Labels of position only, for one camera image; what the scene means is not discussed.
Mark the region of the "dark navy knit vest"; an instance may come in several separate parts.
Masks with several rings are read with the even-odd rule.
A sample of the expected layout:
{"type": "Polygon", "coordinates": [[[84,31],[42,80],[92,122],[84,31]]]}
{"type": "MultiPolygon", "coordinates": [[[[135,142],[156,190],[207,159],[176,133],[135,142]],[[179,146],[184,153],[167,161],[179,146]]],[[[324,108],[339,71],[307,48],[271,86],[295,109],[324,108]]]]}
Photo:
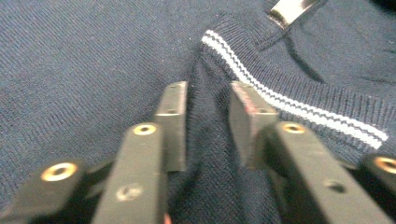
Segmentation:
{"type": "Polygon", "coordinates": [[[0,211],[49,161],[97,163],[189,87],[177,223],[278,224],[266,174],[240,166],[229,87],[253,86],[337,157],[396,155],[396,1],[317,0],[288,28],[278,0],[0,0],[0,211]]]}

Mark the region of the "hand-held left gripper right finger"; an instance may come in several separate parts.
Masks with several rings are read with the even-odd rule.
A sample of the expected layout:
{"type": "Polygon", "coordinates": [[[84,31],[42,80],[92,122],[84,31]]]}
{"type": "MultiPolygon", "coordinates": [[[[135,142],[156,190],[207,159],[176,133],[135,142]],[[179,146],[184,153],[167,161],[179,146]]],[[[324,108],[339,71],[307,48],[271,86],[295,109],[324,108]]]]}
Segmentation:
{"type": "Polygon", "coordinates": [[[231,83],[230,126],[241,164],[267,172],[283,223],[392,224],[391,156],[337,159],[240,81],[231,83]]]}

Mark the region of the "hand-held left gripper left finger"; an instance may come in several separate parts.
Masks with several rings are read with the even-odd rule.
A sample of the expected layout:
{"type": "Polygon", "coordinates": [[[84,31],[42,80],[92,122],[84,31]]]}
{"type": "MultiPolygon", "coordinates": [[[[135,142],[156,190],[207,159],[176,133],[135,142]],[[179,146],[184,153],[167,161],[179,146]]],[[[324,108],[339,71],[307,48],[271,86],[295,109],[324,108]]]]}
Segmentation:
{"type": "Polygon", "coordinates": [[[164,224],[167,176],[186,169],[187,95],[170,84],[152,120],[128,129],[92,224],[164,224]]]}

